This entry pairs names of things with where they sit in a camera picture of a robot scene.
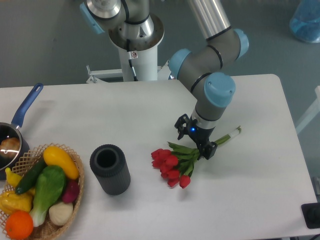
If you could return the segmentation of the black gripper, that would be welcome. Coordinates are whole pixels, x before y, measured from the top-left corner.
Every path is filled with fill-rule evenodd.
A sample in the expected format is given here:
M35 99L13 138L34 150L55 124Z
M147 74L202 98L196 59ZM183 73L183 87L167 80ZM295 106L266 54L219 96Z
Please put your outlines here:
M183 114L177 119L174 127L177 129L178 140L188 136L195 142L199 151L198 160L201 158L209 160L215 155L218 144L210 141L215 126L204 128L196 118L189 118L187 114Z

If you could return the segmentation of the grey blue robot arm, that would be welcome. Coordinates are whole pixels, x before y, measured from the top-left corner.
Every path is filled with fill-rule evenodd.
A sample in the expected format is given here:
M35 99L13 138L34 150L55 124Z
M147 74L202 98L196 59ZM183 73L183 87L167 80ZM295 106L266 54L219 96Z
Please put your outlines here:
M191 0L189 6L206 40L198 53L180 49L168 61L170 74L196 98L191 116L175 123L178 136L189 136L200 157L210 159L217 144L210 136L236 90L222 68L242 57L248 37L231 27L218 0ZM125 82L158 79L158 45L164 37L162 21L150 12L147 0L85 0L80 12L97 34L107 33L118 49Z

